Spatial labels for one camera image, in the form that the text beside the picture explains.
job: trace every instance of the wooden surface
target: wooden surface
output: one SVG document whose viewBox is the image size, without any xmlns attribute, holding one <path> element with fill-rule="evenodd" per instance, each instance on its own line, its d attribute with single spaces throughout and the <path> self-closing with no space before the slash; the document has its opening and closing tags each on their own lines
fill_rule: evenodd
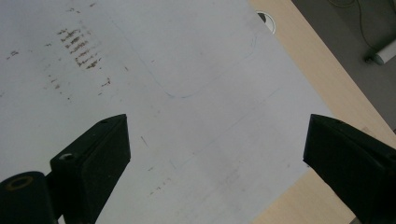
<svg viewBox="0 0 396 224">
<path fill-rule="evenodd" d="M 250 0 L 276 22 L 276 38 L 337 119 L 396 147 L 396 137 L 290 0 Z M 354 214 L 312 170 L 254 221 L 349 223 Z"/>
</svg>

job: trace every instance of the wooden table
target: wooden table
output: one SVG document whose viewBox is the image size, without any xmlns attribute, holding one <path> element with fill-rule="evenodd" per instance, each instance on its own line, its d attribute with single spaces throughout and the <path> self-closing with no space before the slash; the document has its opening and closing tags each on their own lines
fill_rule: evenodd
<svg viewBox="0 0 396 224">
<path fill-rule="evenodd" d="M 337 119 L 396 147 L 388 124 L 290 0 L 250 0 L 250 4 L 274 18 L 276 38 Z M 310 170 L 253 223 L 349 223 L 354 217 Z"/>
</svg>

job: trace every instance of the white board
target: white board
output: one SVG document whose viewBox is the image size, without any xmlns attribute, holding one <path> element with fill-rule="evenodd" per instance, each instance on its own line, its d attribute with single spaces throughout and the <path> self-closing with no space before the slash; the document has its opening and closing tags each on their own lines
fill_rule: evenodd
<svg viewBox="0 0 396 224">
<path fill-rule="evenodd" d="M 97 223 L 249 223 L 306 171 L 309 115 L 330 115 L 245 1 L 6 0 L 0 21 L 0 179 L 128 116 Z"/>
</svg>

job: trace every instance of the black object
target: black object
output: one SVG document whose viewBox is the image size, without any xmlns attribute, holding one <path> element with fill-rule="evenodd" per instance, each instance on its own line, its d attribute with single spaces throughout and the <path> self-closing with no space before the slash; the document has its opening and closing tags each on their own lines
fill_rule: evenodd
<svg viewBox="0 0 396 224">
<path fill-rule="evenodd" d="M 362 223 L 396 223 L 396 151 L 352 126 L 311 115 L 304 161 Z"/>
<path fill-rule="evenodd" d="M 131 159 L 125 115 L 103 119 L 56 155 L 52 172 L 0 184 L 0 223 L 95 223 Z"/>
</svg>

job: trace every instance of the table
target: table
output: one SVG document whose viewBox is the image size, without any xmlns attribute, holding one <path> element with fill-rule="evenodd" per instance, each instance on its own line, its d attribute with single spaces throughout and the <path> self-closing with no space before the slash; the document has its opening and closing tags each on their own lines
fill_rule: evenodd
<svg viewBox="0 0 396 224">
<path fill-rule="evenodd" d="M 396 137 L 290 0 L 250 0 L 276 21 L 276 38 L 337 119 L 396 147 Z M 312 170 L 254 221 L 349 223 L 354 214 Z"/>
</svg>

